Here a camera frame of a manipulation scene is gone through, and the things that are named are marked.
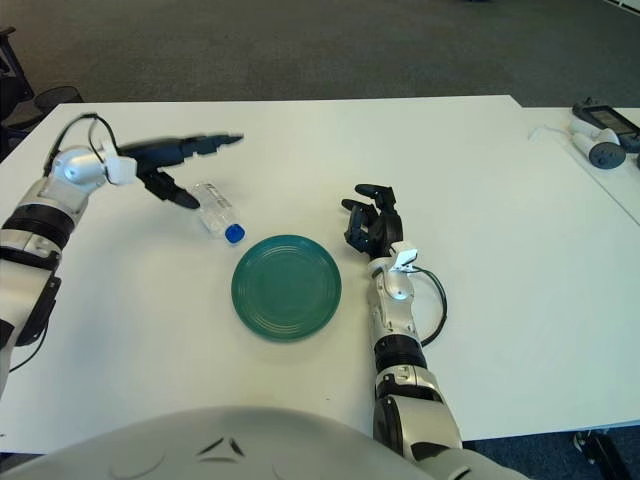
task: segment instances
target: green plate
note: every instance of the green plate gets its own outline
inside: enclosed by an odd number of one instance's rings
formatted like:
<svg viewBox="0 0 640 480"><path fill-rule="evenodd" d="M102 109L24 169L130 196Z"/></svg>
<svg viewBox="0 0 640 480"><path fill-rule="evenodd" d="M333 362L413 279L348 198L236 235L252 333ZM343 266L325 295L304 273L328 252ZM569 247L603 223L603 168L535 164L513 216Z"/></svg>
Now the green plate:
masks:
<svg viewBox="0 0 640 480"><path fill-rule="evenodd" d="M233 305L244 324L280 342L324 327L338 308L341 290L331 255L297 235L278 235L251 247L231 282Z"/></svg>

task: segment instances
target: black cable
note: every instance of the black cable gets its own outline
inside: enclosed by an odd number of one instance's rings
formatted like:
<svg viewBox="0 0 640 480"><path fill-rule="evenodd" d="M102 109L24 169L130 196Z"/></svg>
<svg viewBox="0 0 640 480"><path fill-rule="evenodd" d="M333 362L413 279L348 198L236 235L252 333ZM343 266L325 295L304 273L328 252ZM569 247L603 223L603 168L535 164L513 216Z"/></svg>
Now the black cable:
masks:
<svg viewBox="0 0 640 480"><path fill-rule="evenodd" d="M414 265L412 265L411 268L413 268L414 271L409 273L424 273L427 277L431 279L431 281L436 287L436 290L438 290L438 294L440 295L440 301L442 302L442 316L440 317L438 326L436 327L436 329L433 331L431 335L429 335L424 340L420 341L420 345L422 345L423 347L426 347L431 342L433 342L438 335L440 335L440 332L442 332L444 324L447 321L447 294L445 293L444 287L442 286L442 283L440 283L440 280L438 280L438 277L436 277L435 273L429 270L426 270L424 268L416 267Z"/></svg>
<svg viewBox="0 0 640 480"><path fill-rule="evenodd" d="M38 346L36 347L36 349L33 351L33 353L31 355L29 355L29 357L19 363L18 365L16 365L15 367L11 367L9 369L9 373L11 372L15 372L17 369L19 369L20 367L22 367L23 365L27 364L29 362L29 360L31 360L33 357L36 356L36 354L38 353L38 351L42 348L42 344L44 343L44 339L47 336L47 330L49 330L49 321L47 321L46 325L44 326L44 330L42 331L42 336L40 337L40 343L38 343Z"/></svg>
<svg viewBox="0 0 640 480"><path fill-rule="evenodd" d="M71 127L73 127L76 123L78 123L81 120L86 120L86 119L93 119L94 123L95 122L100 122L102 123L102 125L104 125L104 127L107 129L107 132L109 132L109 137L111 138L111 142L113 143L113 147L115 148L117 153L120 153L119 149L118 149L118 144L116 143L116 137L113 134L113 130L111 129L111 126L107 123L107 121L102 118L100 115L98 115L97 113L84 113L82 115L80 115L79 117L71 120L60 132L60 134L58 135L58 138L56 138L55 143L53 144L53 146L51 147L51 150L49 150L49 156L47 158L46 163L44 164L44 176L48 176L49 173L51 173L51 167L53 166L53 159L55 158L55 156L58 154L58 152L60 151L60 145L62 145L62 142L64 140L64 137L67 135L67 132L69 131L69 129ZM89 144L91 145L91 149L94 151L94 153L96 155L98 155L98 152L96 151L96 148L93 145L93 142L91 140L91 133L93 133L92 128L89 128L90 132L89 132Z"/></svg>

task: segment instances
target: plastic water bottle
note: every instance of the plastic water bottle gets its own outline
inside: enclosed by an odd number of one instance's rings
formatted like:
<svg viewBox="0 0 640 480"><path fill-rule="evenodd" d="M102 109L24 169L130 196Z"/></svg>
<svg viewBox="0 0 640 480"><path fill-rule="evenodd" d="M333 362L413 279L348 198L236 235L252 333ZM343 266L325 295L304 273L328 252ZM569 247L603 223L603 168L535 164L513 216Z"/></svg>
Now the plastic water bottle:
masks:
<svg viewBox="0 0 640 480"><path fill-rule="evenodd" d="M211 183L197 183L190 189L200 202L200 219L214 237L224 237L229 243L238 243L244 238L244 228L236 220L233 207Z"/></svg>

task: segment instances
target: gray carpet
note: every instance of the gray carpet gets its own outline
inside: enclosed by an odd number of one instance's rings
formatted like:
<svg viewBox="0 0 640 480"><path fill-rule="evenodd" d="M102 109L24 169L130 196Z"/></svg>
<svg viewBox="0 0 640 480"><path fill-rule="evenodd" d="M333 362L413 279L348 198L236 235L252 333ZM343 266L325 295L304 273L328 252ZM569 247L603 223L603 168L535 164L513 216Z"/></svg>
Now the gray carpet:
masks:
<svg viewBox="0 0 640 480"><path fill-rule="evenodd" d="M36 92L71 84L91 102L511 94L640 107L640 16L603 0L0 0L0 23L18 29ZM640 429L612 437L640 479ZM570 438L476 447L532 478L599 479Z"/></svg>

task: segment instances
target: blue bottle cap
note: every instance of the blue bottle cap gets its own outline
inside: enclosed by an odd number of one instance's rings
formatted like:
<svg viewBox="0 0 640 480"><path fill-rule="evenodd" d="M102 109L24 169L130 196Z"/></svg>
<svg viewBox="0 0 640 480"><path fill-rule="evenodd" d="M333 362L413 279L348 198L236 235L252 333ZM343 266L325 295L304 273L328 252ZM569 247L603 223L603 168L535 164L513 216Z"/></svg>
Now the blue bottle cap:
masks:
<svg viewBox="0 0 640 480"><path fill-rule="evenodd" d="M244 228L237 223L229 225L224 231L224 236L229 240L229 243L238 243L244 238Z"/></svg>

